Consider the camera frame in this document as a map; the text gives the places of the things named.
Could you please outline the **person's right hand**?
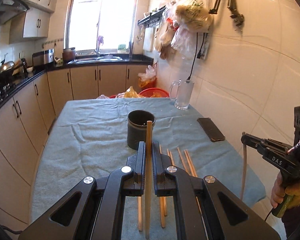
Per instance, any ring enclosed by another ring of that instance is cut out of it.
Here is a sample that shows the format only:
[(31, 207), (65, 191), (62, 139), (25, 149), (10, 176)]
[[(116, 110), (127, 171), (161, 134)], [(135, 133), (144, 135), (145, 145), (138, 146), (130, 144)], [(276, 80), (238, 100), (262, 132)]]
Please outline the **person's right hand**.
[(300, 205), (300, 180), (287, 187), (282, 186), (282, 182), (283, 178), (279, 172), (271, 190), (270, 203), (272, 207), (276, 208), (279, 204), (281, 204), (286, 195), (293, 196), (293, 199), (287, 209), (298, 207)]

